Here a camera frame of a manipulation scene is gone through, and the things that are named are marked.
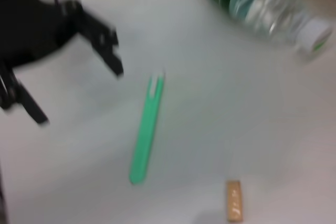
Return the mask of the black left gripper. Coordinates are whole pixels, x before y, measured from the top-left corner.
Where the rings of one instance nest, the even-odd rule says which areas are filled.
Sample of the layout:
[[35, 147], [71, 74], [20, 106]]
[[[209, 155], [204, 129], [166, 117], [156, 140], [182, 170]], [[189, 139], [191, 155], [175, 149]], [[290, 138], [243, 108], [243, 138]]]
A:
[[37, 124], [49, 122], [12, 69], [47, 57], [77, 32], [91, 43], [117, 77], [124, 74], [121, 59], [114, 51], [119, 46], [116, 29], [88, 12], [77, 0], [56, 4], [41, 0], [1, 0], [1, 108], [4, 111], [20, 104]]

